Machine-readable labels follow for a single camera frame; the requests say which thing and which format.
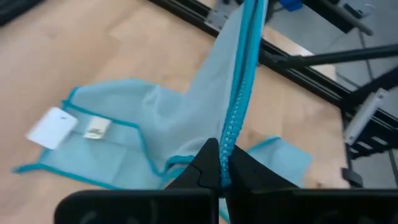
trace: white label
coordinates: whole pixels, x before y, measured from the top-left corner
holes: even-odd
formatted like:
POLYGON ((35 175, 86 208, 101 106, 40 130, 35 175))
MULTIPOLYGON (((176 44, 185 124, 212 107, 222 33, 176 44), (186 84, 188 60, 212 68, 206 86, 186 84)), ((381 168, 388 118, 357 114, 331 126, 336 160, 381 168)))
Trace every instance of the white label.
POLYGON ((111 121, 108 119, 93 116, 93 119, 87 127, 85 138, 101 139, 105 135, 110 123, 111 121))
POLYGON ((77 125, 78 120, 60 108, 51 108, 27 134, 41 146, 56 149, 77 125))

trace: white tag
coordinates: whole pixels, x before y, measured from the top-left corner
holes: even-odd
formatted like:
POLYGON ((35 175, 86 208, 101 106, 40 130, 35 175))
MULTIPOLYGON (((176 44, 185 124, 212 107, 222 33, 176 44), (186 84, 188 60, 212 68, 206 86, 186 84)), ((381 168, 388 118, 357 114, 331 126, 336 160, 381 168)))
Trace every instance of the white tag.
POLYGON ((26 137, 46 148, 56 149, 77 123, 76 118, 60 108, 51 108, 26 137))
POLYGON ((85 138, 101 139, 105 135, 110 123, 111 121, 108 119, 93 116, 93 119, 91 119, 87 127, 85 138))

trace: black plastic part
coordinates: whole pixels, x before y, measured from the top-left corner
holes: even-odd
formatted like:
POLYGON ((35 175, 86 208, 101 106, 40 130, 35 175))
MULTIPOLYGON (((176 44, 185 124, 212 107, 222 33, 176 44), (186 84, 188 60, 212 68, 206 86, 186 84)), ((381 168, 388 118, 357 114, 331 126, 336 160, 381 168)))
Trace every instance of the black plastic part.
POLYGON ((352 169, 342 168, 341 169, 341 175, 343 176, 343 178, 345 180, 348 181, 348 183, 352 187, 356 187, 356 188, 362 188, 363 187, 363 179, 362 179, 362 177, 359 174, 357 174, 355 171, 353 171, 352 169))
POLYGON ((209 189, 87 190, 57 206, 55 224, 218 223, 218 197, 209 189))
POLYGON ((276 46, 266 42, 265 40, 261 40, 260 49, 259 62, 261 64, 269 67, 278 74, 288 78, 292 82, 295 82, 333 105, 339 106, 341 97, 350 93, 350 91, 342 85, 334 82, 332 79, 310 67, 296 69, 282 68, 269 58, 269 55, 287 57, 289 54, 281 51, 276 46))
POLYGON ((297 187, 262 165, 238 146, 235 146, 229 158, 229 174, 233 177, 231 178, 231 185, 234 187, 232 190, 237 192, 297 187))
POLYGON ((388 139, 390 139, 386 144, 381 143, 379 141, 376 141, 373 137, 379 137, 379 136, 389 136, 390 133, 384 133, 384 129, 379 129, 377 126, 373 124, 368 124, 364 131, 359 135, 357 138, 357 141, 350 146, 351 150, 351 157, 352 159, 357 159, 360 157, 368 157, 376 153, 383 153, 386 152, 392 148, 395 148, 397 146, 397 140, 394 139, 394 135, 391 135, 388 139), (362 143, 367 144, 370 147, 364 147, 362 143))
MULTIPOLYGON (((254 221, 258 212, 256 192, 275 191, 297 188, 283 177, 268 169, 245 151, 235 146, 229 158, 229 173, 231 175, 231 188, 226 193, 229 220, 235 223, 257 223, 254 221)), ((261 222, 268 223, 267 216, 261 222)))
POLYGON ((210 138, 193 161, 166 189, 206 188, 221 195, 219 145, 210 138))

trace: metal bar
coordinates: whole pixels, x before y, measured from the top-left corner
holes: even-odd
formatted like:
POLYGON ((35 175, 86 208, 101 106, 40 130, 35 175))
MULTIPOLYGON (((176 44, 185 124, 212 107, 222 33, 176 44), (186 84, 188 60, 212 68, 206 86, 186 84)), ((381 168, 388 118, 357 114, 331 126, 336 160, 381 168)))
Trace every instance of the metal bar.
POLYGON ((344 97, 342 100, 342 106, 349 108, 352 107, 352 105, 359 105, 366 99, 366 97, 368 97, 368 95, 377 91, 377 89, 382 88, 388 91, 396 86, 398 86, 398 67, 344 97))
MULTIPOLYGON (((262 49, 268 47, 269 46, 261 45, 262 49)), ((334 105, 338 105, 341 100, 339 93, 346 91, 340 88, 342 86, 319 72, 314 71, 313 73, 306 73, 307 71, 312 71, 311 68, 287 70, 277 66, 264 54, 259 54, 259 62, 334 105)))
POLYGON ((368 60, 375 58, 386 58, 398 56, 398 44, 373 47, 368 49, 347 50, 328 54, 317 54, 311 56, 291 56, 285 61, 278 63, 284 68, 297 68, 312 65, 324 65, 333 63, 354 62, 358 60, 368 60))
POLYGON ((358 153, 355 153, 352 158, 353 159, 358 159, 360 157, 368 157, 372 154, 375 154, 372 150, 366 149, 365 147, 361 146, 360 144, 355 144, 352 146, 354 150, 356 150, 358 153))
POLYGON ((398 187, 398 168, 392 149, 388 150, 388 157, 390 158, 392 173, 394 174, 394 180, 396 182, 396 186, 398 187))
MULTIPOLYGON (((343 130, 345 130, 348 126, 348 119, 344 113, 344 111, 341 112, 341 121, 343 123, 343 130)), ((351 155, 350 151, 350 145, 347 143, 344 143, 344 148, 345 148, 345 153, 346 153, 346 163, 347 163, 347 168, 352 170, 353 169, 353 157, 351 155)))
POLYGON ((366 35, 373 35, 373 31, 359 19, 355 18, 345 9, 335 6, 327 0, 305 0, 304 4, 345 33, 357 27, 366 35))
POLYGON ((396 131, 391 126, 386 126, 384 123, 369 122, 361 133, 358 139, 363 140, 364 138, 379 138, 386 142, 385 145, 395 144, 396 131))
POLYGON ((361 142, 363 142, 363 143, 367 144, 368 146, 370 146, 372 148, 371 150, 375 151, 375 152, 379 152, 378 149, 383 147, 383 145, 381 145, 377 141, 373 141, 371 138, 363 139, 361 142))

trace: black metal frame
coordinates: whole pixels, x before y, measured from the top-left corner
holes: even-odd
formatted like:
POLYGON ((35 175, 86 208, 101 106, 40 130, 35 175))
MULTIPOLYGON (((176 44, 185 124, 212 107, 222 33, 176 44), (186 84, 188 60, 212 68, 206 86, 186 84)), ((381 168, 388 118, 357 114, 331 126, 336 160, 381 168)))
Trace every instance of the black metal frame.
MULTIPOLYGON (((191 23, 213 37, 218 35, 218 31, 216 29, 205 24, 205 19, 211 9, 196 0, 149 1, 168 10, 172 14, 191 23)), ((326 56, 328 58, 325 58, 324 55, 315 55, 312 58, 308 58, 307 63, 300 64, 300 62, 297 63, 297 61, 302 61, 302 57, 291 57, 288 53, 262 39, 260 44, 259 62, 301 87, 304 87, 320 98, 338 106, 341 109, 343 124, 346 126, 354 116, 358 106, 364 101, 369 93, 378 88, 390 90, 398 83, 398 68, 395 68, 373 82, 368 83, 364 87, 356 91, 350 91, 337 82, 324 76, 322 73, 310 67, 303 67, 304 65, 315 65, 326 62, 336 63, 345 62, 347 60, 353 61, 375 57, 390 57, 392 55, 397 55, 398 45, 368 49, 361 52, 352 51, 351 53, 356 55, 356 57, 352 57, 350 54, 347 55, 341 53, 334 54, 332 58, 330 58, 330 54, 326 56), (358 55, 362 53, 366 53, 366 55, 358 57, 358 55), (342 55, 345 56, 345 60, 338 59, 342 55)), ((351 168, 352 159, 356 159, 361 156, 370 156, 376 152, 384 152, 398 146, 396 141, 396 136, 398 136, 397 130, 398 119, 383 110, 377 110, 364 131, 359 136, 357 142, 352 146, 346 145, 349 169, 351 168), (382 141, 376 141, 374 137, 382 139, 382 141)))

